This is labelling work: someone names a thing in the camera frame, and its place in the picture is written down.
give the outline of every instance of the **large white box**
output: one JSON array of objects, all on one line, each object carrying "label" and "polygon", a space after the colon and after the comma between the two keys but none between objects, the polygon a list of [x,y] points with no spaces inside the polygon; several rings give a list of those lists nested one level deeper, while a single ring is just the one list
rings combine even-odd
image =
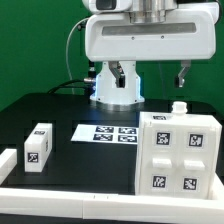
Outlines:
[{"label": "large white box", "polygon": [[136,194],[209,197],[221,125],[213,116],[185,112],[141,113]]}]

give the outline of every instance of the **black cable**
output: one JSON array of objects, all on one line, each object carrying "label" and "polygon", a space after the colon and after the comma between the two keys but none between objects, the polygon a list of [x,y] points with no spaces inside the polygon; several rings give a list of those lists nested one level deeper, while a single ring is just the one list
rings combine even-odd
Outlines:
[{"label": "black cable", "polygon": [[47,93],[48,94],[53,94],[55,92],[57,92],[59,89],[88,89],[88,87],[82,87],[82,86],[57,86],[52,88],[51,90],[49,90]]},{"label": "black cable", "polygon": [[73,79],[73,80],[64,82],[64,83],[60,84],[59,86],[56,86],[56,87],[50,89],[47,93],[55,93],[57,90],[59,90],[61,88],[83,88],[83,87],[77,87],[77,86],[67,86],[69,84],[75,84],[75,83],[84,83],[84,81],[82,81],[80,79]]}]

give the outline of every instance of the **white cap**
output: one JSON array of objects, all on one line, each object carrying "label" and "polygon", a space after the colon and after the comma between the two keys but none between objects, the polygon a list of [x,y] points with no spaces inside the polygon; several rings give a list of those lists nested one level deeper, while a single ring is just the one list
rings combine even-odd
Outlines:
[{"label": "white cap", "polygon": [[184,115],[187,113],[187,103],[176,101],[173,103],[173,114]]}]

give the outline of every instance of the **small white block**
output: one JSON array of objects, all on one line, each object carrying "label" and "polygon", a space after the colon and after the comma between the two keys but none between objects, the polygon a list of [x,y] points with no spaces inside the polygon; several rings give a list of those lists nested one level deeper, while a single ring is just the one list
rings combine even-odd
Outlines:
[{"label": "small white block", "polygon": [[25,142],[25,172],[42,172],[52,150],[52,124],[39,123]]},{"label": "small white block", "polygon": [[205,165],[202,161],[184,160],[184,167],[186,170],[204,171]]},{"label": "small white block", "polygon": [[0,184],[7,178],[17,164],[16,149],[6,149],[0,155]]},{"label": "small white block", "polygon": [[153,158],[152,160],[153,167],[154,168],[161,168],[161,169],[171,169],[172,168],[172,162],[170,159],[157,159]]}]

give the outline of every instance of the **white foam block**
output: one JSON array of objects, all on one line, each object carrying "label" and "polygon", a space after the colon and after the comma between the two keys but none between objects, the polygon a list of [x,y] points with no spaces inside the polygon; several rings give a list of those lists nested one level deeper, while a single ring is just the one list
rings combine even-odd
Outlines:
[{"label": "white foam block", "polygon": [[52,150],[52,124],[39,123],[25,142],[25,172],[42,172]]},{"label": "white foam block", "polygon": [[6,149],[0,155],[0,184],[7,178],[17,164],[16,149]]}]

